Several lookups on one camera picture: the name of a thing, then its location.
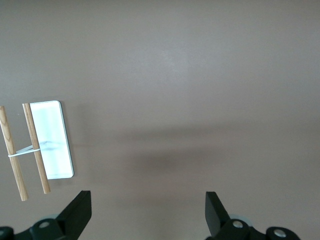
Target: wooden rod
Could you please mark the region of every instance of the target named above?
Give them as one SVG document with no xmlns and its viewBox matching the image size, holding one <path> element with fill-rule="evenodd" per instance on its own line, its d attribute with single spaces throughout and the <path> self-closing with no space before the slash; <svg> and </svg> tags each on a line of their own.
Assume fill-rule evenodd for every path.
<svg viewBox="0 0 320 240">
<path fill-rule="evenodd" d="M 3 137 L 4 137 L 4 141 L 5 141 L 5 145 L 6 145 L 6 149 L 8 151 L 8 154 L 14 155 L 17 153 L 16 147 L 15 147 L 14 141 L 12 139 L 12 135 L 11 135 L 11 131 L 10 131 L 7 115 L 6 115 L 6 109 L 4 106 L 0 106 L 0 124 L 1 124 L 1 129 L 2 129 L 2 133 L 3 133 Z M 21 167 L 20 167 L 18 157 L 11 156 L 9 158 L 10 158 L 13 174 L 15 177 L 15 181 L 16 181 L 16 184 L 19 189 L 21 200 L 25 201 L 29 198 L 29 196 L 28 196 L 25 181 L 24 181 L 24 178 L 23 178 L 23 175 L 21 172 Z"/>
<path fill-rule="evenodd" d="M 40 149 L 40 144 L 38 141 L 37 131 L 36 131 L 36 127 L 35 127 L 34 118 L 32 116 L 30 103 L 24 103 L 24 104 L 22 104 L 22 106 L 23 106 L 23 110 L 24 110 L 26 124 L 28 125 L 28 130 L 29 130 L 29 134 L 30 134 L 30 138 L 31 138 L 31 142 L 32 142 L 32 147 L 33 147 L 33 149 Z M 41 150 L 35 151 L 34 156 L 35 156 L 36 165 L 38 167 L 43 192 L 45 194 L 48 194 L 48 193 L 50 193 L 51 190 L 50 190 L 50 186 L 49 186 L 49 182 L 48 182 L 48 178 L 47 178 L 47 173 L 46 173 L 44 161 L 42 159 Z"/>
</svg>

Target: gray surface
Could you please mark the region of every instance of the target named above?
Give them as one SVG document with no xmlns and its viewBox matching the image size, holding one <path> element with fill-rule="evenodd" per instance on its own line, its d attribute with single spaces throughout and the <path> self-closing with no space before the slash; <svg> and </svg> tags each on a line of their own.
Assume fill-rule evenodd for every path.
<svg viewBox="0 0 320 240">
<path fill-rule="evenodd" d="M 203 240 L 205 191 L 264 232 L 320 236 L 320 1 L 0 0 L 0 104 L 62 101 L 75 176 L 42 193 L 0 140 L 0 225 L 92 191 L 80 239 Z"/>
</svg>

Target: wood grain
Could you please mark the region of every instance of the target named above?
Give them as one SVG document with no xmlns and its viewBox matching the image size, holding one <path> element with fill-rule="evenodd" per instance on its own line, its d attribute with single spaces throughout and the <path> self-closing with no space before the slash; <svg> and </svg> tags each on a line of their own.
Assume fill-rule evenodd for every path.
<svg viewBox="0 0 320 240">
<path fill-rule="evenodd" d="M 12 139 L 12 135 L 11 135 L 8 119 L 7 119 L 6 109 L 4 106 L 0 106 L 0 125 L 3 133 L 6 149 L 8 151 L 8 155 L 16 154 L 16 147 Z M 28 196 L 25 181 L 21 172 L 21 167 L 20 167 L 18 157 L 12 156 L 9 158 L 10 158 L 13 174 L 15 177 L 15 181 L 19 189 L 21 200 L 25 201 L 29 198 L 29 196 Z"/>
<path fill-rule="evenodd" d="M 22 104 L 22 106 L 23 106 L 23 110 L 24 110 L 26 124 L 27 124 L 28 130 L 29 130 L 31 142 L 32 142 L 32 147 L 33 147 L 33 149 L 39 149 L 40 144 L 38 141 L 37 131 L 36 131 L 36 127 L 35 127 L 34 118 L 32 116 L 30 103 L 24 103 L 24 104 Z M 47 173 L 46 173 L 44 161 L 42 158 L 41 150 L 35 151 L 34 156 L 35 156 L 36 165 L 38 167 L 43 192 L 45 194 L 50 193 L 51 190 L 50 190 L 50 186 L 49 186 L 49 182 L 48 182 Z"/>
</svg>

